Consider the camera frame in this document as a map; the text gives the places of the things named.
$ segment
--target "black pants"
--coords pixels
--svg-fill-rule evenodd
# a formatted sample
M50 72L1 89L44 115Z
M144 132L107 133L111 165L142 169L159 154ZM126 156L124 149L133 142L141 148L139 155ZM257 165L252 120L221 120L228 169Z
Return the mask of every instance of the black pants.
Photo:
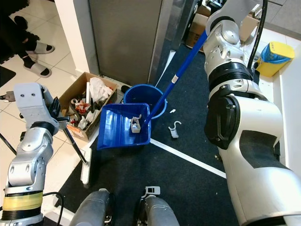
M21 58L28 56L22 43L27 38L26 31L3 13L0 13L0 38Z

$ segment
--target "slipper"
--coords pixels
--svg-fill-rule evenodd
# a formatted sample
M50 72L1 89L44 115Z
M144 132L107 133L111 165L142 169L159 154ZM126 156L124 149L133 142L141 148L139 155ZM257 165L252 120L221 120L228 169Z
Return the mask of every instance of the slipper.
M45 43L42 42L37 42L37 46L36 49L34 51L26 51L28 54L47 54L47 53L51 53L55 50L54 46L51 46L50 50L47 50L47 45Z
M35 63L31 68L25 67L24 65L23 65L23 67L26 70L28 70L28 71L30 71L32 73L35 73L36 75L38 75L41 78L48 78L51 75L51 70L50 69L48 69L45 66L40 65L38 63ZM48 69L49 73L46 74L46 75L41 74L45 69Z

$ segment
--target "white tile floor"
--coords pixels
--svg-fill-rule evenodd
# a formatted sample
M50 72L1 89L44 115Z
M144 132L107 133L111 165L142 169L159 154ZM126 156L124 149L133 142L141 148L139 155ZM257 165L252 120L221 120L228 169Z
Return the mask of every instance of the white tile floor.
M75 81L75 65L70 54L68 43L55 7L55 4L47 0L31 0L30 5L13 16L23 16L28 21L28 31L40 36L41 42L52 44L55 46L55 51L47 55L32 55L34 60L40 64L47 66L52 70L51 77L43 79L23 68L22 60L15 56L5 62L2 66L16 72L16 76L6 83L0 89L0 95L6 91L13 90L16 83L21 82L39 82L50 90L52 96L60 96L62 93ZM270 41L277 40L294 48L301 44L301 41L290 38L288 36L264 30L259 50L262 50ZM248 60L248 55L252 47L242 45L242 49L246 54L245 60ZM270 93L272 88L272 79L261 79L260 87L265 92ZM0 132L12 144L17 147L19 137L22 131L25 131L25 122L19 118L19 111L16 103L0 102ZM83 148L86 142L75 139L78 146ZM70 142L66 140L65 135L59 132L54 136L53 142L54 155L47 167L47 176L45 182L45 192L58 191L64 184L68 176L79 162L79 157L75 154ZM3 188L6 182L8 166L14 155L0 141L0 205L3 202ZM63 161L68 159L68 166L63 164Z

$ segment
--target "cable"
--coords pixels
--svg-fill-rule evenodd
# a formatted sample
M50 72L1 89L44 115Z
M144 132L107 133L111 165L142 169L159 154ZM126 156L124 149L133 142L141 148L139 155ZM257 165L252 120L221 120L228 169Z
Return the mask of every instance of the cable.
M263 30L263 26L264 26L264 21L265 21L265 17L267 15L267 11L268 11L268 0L263 0L263 4L262 4L262 15L261 15L261 19L260 19L260 23L259 23L259 27L258 27L258 32L256 35L256 39L255 39L255 43L252 49L252 53L250 55L250 59L248 62L248 68L251 69L252 68L252 63L259 45L259 41L260 41L260 37L262 34L262 30Z
M0 138L1 140L3 140L3 142L7 145L7 147L15 154L17 155L16 150L12 147L12 145L10 145L10 143L8 142L8 140L5 139L5 137L0 133Z
M47 196L47 195L51 195L51 194L57 194L60 197L60 200L61 200L61 211L60 211L60 215L58 217L57 224L56 224L56 226L59 226L60 222L61 222L62 214L63 214L63 209L64 209L64 197L59 192L49 192L49 193L43 194L43 196Z

